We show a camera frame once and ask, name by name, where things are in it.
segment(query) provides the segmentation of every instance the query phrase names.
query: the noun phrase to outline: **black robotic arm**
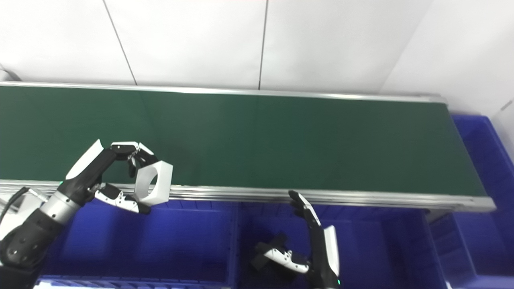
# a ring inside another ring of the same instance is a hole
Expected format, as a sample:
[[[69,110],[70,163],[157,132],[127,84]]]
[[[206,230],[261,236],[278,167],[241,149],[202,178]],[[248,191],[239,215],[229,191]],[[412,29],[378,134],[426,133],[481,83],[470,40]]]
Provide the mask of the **black robotic arm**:
[[[305,274],[311,288],[337,289],[339,281],[339,252],[337,247],[336,230],[334,226],[323,229],[320,220],[312,205],[302,194],[289,191],[291,205],[295,214],[304,218],[309,231],[311,257],[304,257],[284,248],[287,236],[280,233],[271,242],[260,242],[255,247],[258,255],[252,260],[251,265],[261,270],[268,260],[296,272]]]
[[[123,192],[111,184],[102,188],[102,174],[114,161],[127,161],[129,175],[134,177],[140,168],[158,162],[152,151],[141,143],[113,142],[104,148],[97,140],[75,163],[66,175],[66,179],[57,187],[57,191],[40,208],[36,209],[25,222],[9,232],[0,242],[0,288],[22,289],[32,288],[36,283],[43,260],[50,244],[59,236],[66,223],[75,213],[93,198],[105,203],[137,213],[150,213],[153,202],[140,200],[136,194],[124,196]],[[171,165],[167,166],[171,182]],[[166,189],[166,200],[169,194]],[[22,188],[15,194],[21,195],[28,188]]]

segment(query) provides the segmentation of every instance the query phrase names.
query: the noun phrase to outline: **aluminum rail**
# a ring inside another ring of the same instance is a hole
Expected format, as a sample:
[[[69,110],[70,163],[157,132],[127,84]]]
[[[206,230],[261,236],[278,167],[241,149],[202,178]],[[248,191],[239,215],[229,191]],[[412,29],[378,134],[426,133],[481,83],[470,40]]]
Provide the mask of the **aluminum rail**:
[[[13,194],[22,186],[53,194],[59,182],[0,179],[0,194]],[[130,194],[133,184],[114,184]],[[403,207],[452,211],[489,212],[496,206],[487,196],[454,196],[421,193],[295,189],[313,204]],[[288,203],[288,189],[180,186],[170,187],[170,200]]]
[[[110,89],[122,91],[141,92],[171,92],[185,94],[213,94],[213,95],[251,95],[269,97],[307,97],[307,98],[330,98],[367,101],[399,101],[399,102],[433,102],[448,104],[447,100],[440,95],[368,95],[368,94],[339,94],[339,93],[312,93],[312,92],[288,92],[288,91],[259,91],[252,89],[218,89],[199,87],[173,87],[173,86],[147,86],[147,85],[113,85],[113,84],[74,84],[74,83],[48,83],[48,82],[23,82],[23,81],[2,81],[0,86],[11,87],[51,87],[51,88],[82,88],[82,89]]]

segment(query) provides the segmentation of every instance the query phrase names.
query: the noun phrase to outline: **black cable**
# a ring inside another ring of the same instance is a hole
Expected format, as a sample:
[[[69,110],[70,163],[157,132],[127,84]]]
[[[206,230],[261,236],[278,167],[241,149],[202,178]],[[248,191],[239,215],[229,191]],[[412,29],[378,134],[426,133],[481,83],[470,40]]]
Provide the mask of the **black cable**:
[[[2,213],[0,214],[0,225],[2,224],[2,221],[4,220],[4,216],[7,213],[7,211],[9,210],[9,208],[11,207],[11,205],[14,204],[14,202],[16,202],[16,200],[18,200],[23,194],[25,194],[28,191],[29,191],[29,188],[22,187],[18,192],[14,193],[14,195],[12,195],[12,197],[9,199],[9,201],[7,201],[4,209],[2,210]]]

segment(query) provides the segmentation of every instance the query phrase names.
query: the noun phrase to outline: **blue plastic bin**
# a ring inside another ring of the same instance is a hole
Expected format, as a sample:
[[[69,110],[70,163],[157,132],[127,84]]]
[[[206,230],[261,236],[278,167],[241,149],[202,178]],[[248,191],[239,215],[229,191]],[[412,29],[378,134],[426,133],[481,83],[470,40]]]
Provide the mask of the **blue plastic bin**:
[[[424,212],[416,209],[315,206],[323,226],[336,228],[345,289],[446,288]],[[240,210],[239,289],[307,288],[303,276],[288,282],[270,266],[249,267],[257,241],[279,232],[286,246],[308,256],[307,226],[288,204],[244,203]]]
[[[514,167],[487,117],[454,116],[491,213],[454,213],[431,225],[453,288],[514,288]]]
[[[172,201],[141,215],[94,200],[52,246],[41,280],[116,288],[233,287],[236,212],[236,203]]]
[[[424,212],[316,206],[337,231],[345,289],[446,289]],[[42,280],[118,288],[307,288],[249,266],[280,231],[309,254],[306,223],[288,204],[170,201],[148,216],[88,204],[54,244]]]

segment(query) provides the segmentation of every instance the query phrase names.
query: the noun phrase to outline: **robotic hand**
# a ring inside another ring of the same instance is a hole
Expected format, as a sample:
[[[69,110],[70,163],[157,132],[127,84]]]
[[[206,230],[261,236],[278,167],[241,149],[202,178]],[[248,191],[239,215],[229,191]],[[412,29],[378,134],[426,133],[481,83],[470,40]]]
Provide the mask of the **robotic hand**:
[[[292,199],[291,205],[295,208],[295,214],[307,222],[311,259],[305,260],[291,250],[286,250],[284,243],[287,236],[280,233],[271,242],[261,242],[255,247],[258,255],[252,260],[251,265],[261,270],[269,260],[272,260],[293,272],[305,274],[311,288],[339,288],[336,229],[334,226],[323,229],[312,205],[300,193],[289,191],[289,196]]]
[[[102,187],[102,174],[116,160],[128,162],[130,177],[137,172],[133,195],[125,196],[111,184]],[[113,142],[104,148],[97,140],[73,165],[57,191],[0,242],[0,288],[32,288],[50,244],[75,213],[94,197],[125,210],[149,214],[150,206],[168,201],[172,172],[173,166],[159,161],[142,143]],[[148,194],[155,176],[156,185]],[[15,196],[29,190],[22,188]]]

